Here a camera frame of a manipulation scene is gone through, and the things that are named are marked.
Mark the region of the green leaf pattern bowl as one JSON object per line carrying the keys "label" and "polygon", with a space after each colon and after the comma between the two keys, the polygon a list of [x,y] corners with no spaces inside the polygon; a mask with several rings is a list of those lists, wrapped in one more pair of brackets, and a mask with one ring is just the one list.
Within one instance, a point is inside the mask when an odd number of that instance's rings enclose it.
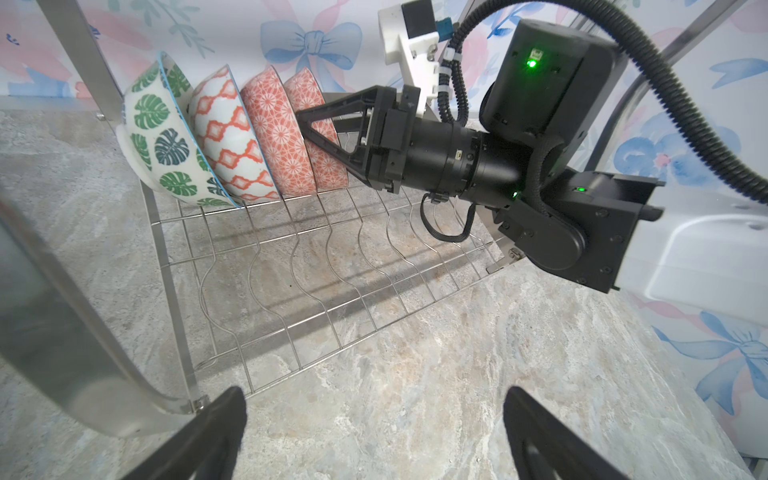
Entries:
{"label": "green leaf pattern bowl", "polygon": [[115,134],[127,162],[151,189],[198,207],[236,202],[203,155],[189,126],[192,86],[167,53],[141,73],[123,94]]}

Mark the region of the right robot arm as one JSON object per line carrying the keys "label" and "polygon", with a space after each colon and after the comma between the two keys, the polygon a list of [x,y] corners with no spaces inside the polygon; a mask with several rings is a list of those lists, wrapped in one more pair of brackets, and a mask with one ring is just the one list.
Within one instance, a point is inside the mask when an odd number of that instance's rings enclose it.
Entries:
{"label": "right robot arm", "polygon": [[540,269],[745,321],[767,321],[767,210],[567,163],[627,62],[610,41],[518,25],[482,108],[482,129],[422,119],[416,87],[376,86],[300,111],[305,139],[365,185],[486,207]]}

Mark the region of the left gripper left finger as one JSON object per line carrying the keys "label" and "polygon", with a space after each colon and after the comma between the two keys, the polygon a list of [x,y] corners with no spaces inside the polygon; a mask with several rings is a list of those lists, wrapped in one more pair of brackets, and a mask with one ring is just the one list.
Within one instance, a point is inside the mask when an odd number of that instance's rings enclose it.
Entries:
{"label": "left gripper left finger", "polygon": [[231,479],[246,423],[243,390],[230,387],[125,477]]}

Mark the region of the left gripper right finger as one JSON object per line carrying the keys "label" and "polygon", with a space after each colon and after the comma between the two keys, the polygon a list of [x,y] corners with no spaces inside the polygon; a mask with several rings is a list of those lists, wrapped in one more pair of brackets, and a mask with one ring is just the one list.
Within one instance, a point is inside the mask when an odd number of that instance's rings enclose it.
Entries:
{"label": "left gripper right finger", "polygon": [[521,479],[626,477],[521,387],[508,390],[503,421]]}

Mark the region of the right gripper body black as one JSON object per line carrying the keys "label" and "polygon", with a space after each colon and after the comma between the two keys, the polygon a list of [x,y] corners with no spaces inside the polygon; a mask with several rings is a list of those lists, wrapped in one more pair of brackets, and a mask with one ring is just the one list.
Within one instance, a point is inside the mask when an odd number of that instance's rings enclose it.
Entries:
{"label": "right gripper body black", "polygon": [[358,145],[358,179],[396,193],[405,186],[489,208],[509,205],[523,188],[528,148],[455,123],[415,114],[409,87],[401,100],[376,87]]}

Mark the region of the blue triangle pattern bowl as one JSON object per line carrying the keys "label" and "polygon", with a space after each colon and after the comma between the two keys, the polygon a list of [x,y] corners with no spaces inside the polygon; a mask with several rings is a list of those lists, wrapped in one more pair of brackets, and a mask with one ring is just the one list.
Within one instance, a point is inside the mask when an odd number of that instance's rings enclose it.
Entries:
{"label": "blue triangle pattern bowl", "polygon": [[230,195],[246,203],[280,198],[229,66],[194,88],[187,111],[207,163]]}

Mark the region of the steel two-tier dish rack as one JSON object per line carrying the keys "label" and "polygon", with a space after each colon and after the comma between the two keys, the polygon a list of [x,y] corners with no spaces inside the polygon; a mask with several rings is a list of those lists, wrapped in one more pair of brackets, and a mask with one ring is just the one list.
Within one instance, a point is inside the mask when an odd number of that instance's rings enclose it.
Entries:
{"label": "steel two-tier dish rack", "polygon": [[[83,133],[69,165],[43,138],[1,154],[1,356],[59,409],[102,434],[176,429],[215,386],[258,394],[300,368],[291,341],[316,328],[290,271],[306,236],[335,225],[351,192],[251,205],[183,206],[132,174],[106,125],[72,97],[6,96]],[[143,341],[174,341],[185,391],[168,396],[143,375],[75,281],[105,269],[110,297]]]}

